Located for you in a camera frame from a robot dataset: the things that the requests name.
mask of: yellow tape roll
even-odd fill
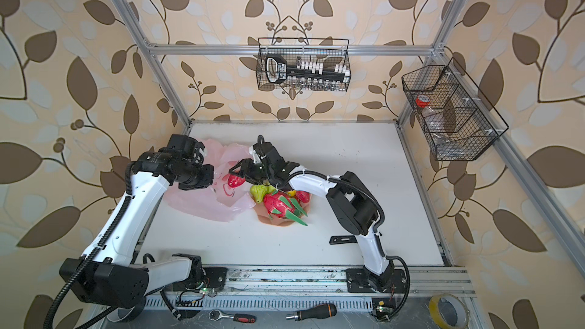
[[[439,301],[441,299],[445,299],[455,308],[455,313],[457,314],[457,323],[455,326],[447,324],[443,315],[439,312]],[[467,325],[469,324],[469,310],[457,297],[450,293],[442,293],[431,297],[431,302],[429,302],[429,312],[435,324],[441,329],[464,329],[467,328]]]

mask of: screwdriver handle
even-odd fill
[[[334,304],[321,304],[308,310],[300,310],[296,312],[297,320],[304,319],[327,319],[337,314],[337,307]]]
[[[234,321],[238,321],[240,323],[255,323],[256,317],[248,314],[235,314],[233,316]]]

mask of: white table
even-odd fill
[[[427,214],[396,128],[391,123],[201,123],[191,136],[224,145],[256,143],[259,134],[287,161],[323,174],[354,172],[384,209],[380,227],[386,254],[409,265],[443,265]],[[173,253],[200,255],[219,265],[362,265],[357,244],[329,245],[332,235],[348,235],[326,199],[313,198],[308,226],[260,223],[253,210],[230,223],[205,220],[163,201],[140,255],[157,260]]]

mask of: clear plastic bag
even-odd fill
[[[163,197],[176,210],[214,221],[232,221],[238,214],[253,208],[256,202],[250,196],[252,186],[228,186],[229,169],[238,161],[251,157],[249,147],[232,143],[223,146],[216,140],[204,140],[205,164],[214,166],[214,183],[204,189],[180,190],[178,184],[168,189]]]

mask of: black and orange screwdriver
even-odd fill
[[[337,307],[334,304],[320,304],[312,309],[300,310],[287,316],[287,320],[301,321],[304,319],[327,319],[337,314]]]

